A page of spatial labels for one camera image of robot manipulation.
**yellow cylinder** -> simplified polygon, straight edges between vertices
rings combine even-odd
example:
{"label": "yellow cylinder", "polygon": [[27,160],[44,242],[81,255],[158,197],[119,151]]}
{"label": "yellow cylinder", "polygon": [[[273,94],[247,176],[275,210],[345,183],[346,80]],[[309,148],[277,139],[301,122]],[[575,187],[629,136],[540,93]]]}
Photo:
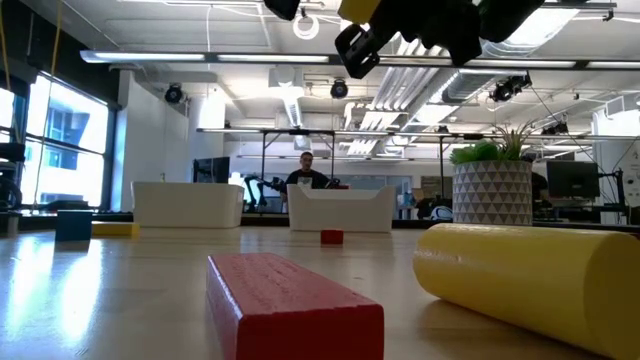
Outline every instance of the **yellow cylinder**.
{"label": "yellow cylinder", "polygon": [[368,23],[380,0],[342,0],[338,15],[356,24]]}
{"label": "yellow cylinder", "polygon": [[622,360],[640,358],[640,241],[586,230],[443,224],[413,257],[444,300]]}

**small red block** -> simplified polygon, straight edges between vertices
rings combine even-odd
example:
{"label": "small red block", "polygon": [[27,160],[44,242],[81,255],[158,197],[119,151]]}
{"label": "small red block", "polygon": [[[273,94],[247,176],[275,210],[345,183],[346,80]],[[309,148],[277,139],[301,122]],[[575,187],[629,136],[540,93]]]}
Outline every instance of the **small red block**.
{"label": "small red block", "polygon": [[322,230],[320,232],[320,242],[325,245],[342,245],[344,241],[344,231],[342,230]]}
{"label": "small red block", "polygon": [[225,360],[378,360],[381,305],[273,254],[214,255],[207,298]]}

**computer monitor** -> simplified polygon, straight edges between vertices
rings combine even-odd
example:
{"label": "computer monitor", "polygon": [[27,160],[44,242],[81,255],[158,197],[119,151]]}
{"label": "computer monitor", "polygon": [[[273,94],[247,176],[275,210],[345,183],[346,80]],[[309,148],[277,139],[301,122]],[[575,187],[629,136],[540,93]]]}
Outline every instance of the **computer monitor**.
{"label": "computer monitor", "polygon": [[549,196],[594,199],[600,196],[598,164],[579,161],[547,162]]}
{"label": "computer monitor", "polygon": [[193,182],[228,184],[230,166],[229,157],[194,160]]}

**blue block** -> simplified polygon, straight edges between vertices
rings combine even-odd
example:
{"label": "blue block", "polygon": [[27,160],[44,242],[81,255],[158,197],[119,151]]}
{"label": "blue block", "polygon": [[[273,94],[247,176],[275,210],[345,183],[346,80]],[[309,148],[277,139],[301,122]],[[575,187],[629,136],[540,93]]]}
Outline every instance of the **blue block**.
{"label": "blue block", "polygon": [[93,212],[82,210],[60,210],[56,222],[56,241],[91,240]]}

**green plant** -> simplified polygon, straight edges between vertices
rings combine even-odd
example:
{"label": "green plant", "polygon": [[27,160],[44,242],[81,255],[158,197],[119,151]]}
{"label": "green plant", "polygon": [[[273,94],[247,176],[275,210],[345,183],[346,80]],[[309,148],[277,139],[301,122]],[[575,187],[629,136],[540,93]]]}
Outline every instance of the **green plant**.
{"label": "green plant", "polygon": [[522,145],[533,132],[531,121],[509,130],[507,126],[497,126],[496,132],[501,135],[500,143],[480,141],[462,149],[451,152],[449,161],[454,165],[475,161],[518,161],[522,155]]}

